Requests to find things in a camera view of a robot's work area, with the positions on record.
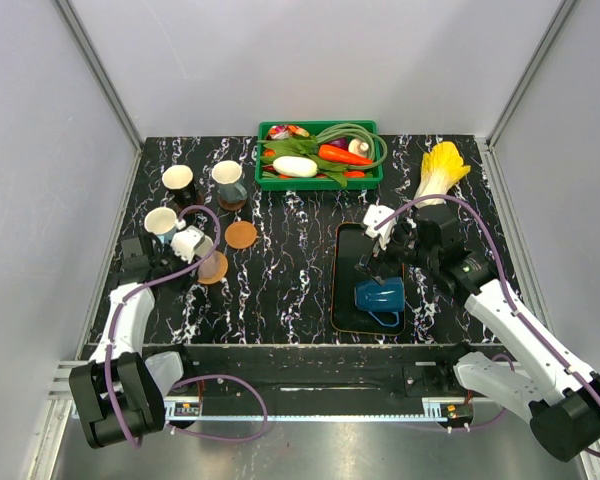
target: green basket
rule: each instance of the green basket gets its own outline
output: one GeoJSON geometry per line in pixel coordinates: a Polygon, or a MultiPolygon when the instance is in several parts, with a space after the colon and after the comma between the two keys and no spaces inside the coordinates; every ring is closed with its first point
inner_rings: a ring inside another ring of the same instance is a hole
{"type": "MultiPolygon", "coordinates": [[[[258,140],[264,140],[269,129],[274,125],[297,125],[304,128],[312,135],[321,133],[327,127],[338,125],[340,123],[354,123],[360,125],[371,133],[378,133],[376,122],[371,120],[342,120],[342,121],[324,121],[324,122],[262,122],[258,129],[258,140]]],[[[376,152],[380,151],[380,145],[376,142],[376,152]]],[[[382,181],[382,165],[378,165],[367,173],[371,173],[370,177],[366,178],[347,178],[347,186],[341,187],[338,182],[330,178],[262,178],[262,165],[260,157],[263,152],[262,144],[258,144],[258,158],[256,160],[256,182],[260,184],[262,190],[368,190],[378,186],[382,181]]]]}

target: white wall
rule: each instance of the white wall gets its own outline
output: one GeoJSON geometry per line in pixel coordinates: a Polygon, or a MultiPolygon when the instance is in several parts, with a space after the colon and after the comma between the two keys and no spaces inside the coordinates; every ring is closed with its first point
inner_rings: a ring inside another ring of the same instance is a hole
{"type": "Polygon", "coordinates": [[[580,2],[496,152],[555,333],[600,371],[600,0],[580,2]]]}
{"type": "Polygon", "coordinates": [[[490,133],[560,0],[73,0],[140,133],[490,133]]]}
{"type": "Polygon", "coordinates": [[[52,2],[0,2],[0,480],[75,355],[133,154],[52,2]]]}

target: black mug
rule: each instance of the black mug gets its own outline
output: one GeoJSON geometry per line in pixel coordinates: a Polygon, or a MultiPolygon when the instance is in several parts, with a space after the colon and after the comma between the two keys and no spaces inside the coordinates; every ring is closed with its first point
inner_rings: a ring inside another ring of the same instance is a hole
{"type": "Polygon", "coordinates": [[[162,174],[162,183],[173,195],[173,200],[181,209],[199,203],[196,180],[186,165],[174,165],[162,174]]]}

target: cup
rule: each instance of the cup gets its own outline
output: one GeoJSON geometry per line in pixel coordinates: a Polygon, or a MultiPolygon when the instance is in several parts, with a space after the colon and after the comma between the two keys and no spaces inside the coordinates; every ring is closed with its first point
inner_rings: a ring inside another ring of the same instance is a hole
{"type": "Polygon", "coordinates": [[[174,165],[162,174],[162,184],[173,195],[173,201],[184,209],[199,203],[193,172],[186,165],[174,165]]]}
{"type": "Polygon", "coordinates": [[[371,315],[383,327],[397,327],[400,313],[404,311],[404,283],[400,277],[388,278],[384,285],[373,280],[365,280],[356,285],[354,291],[356,307],[371,315]],[[376,313],[393,313],[395,323],[385,323],[376,313]]]}
{"type": "Polygon", "coordinates": [[[222,208],[231,209],[236,204],[239,207],[244,205],[247,189],[244,188],[244,175],[240,164],[233,160],[218,162],[211,171],[211,177],[218,184],[218,200],[222,208]]]}
{"type": "Polygon", "coordinates": [[[154,208],[144,219],[144,228],[152,233],[163,245],[171,243],[173,236],[184,222],[178,222],[176,212],[167,207],[154,208]]]}

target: metal floor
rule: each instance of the metal floor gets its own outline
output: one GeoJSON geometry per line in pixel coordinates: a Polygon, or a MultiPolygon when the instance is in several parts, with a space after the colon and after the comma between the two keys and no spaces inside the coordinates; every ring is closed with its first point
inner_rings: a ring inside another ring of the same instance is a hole
{"type": "MultiPolygon", "coordinates": [[[[480,405],[478,413],[482,417],[496,411],[493,405],[480,405]]],[[[249,428],[204,425],[205,431],[235,436],[249,428]]],[[[527,425],[507,414],[490,429],[452,436],[386,423],[278,423],[255,442],[229,445],[165,431],[145,438],[139,451],[124,444],[91,450],[79,421],[70,420],[54,478],[575,480],[586,476],[579,460],[564,464],[553,459],[527,425]]]]}

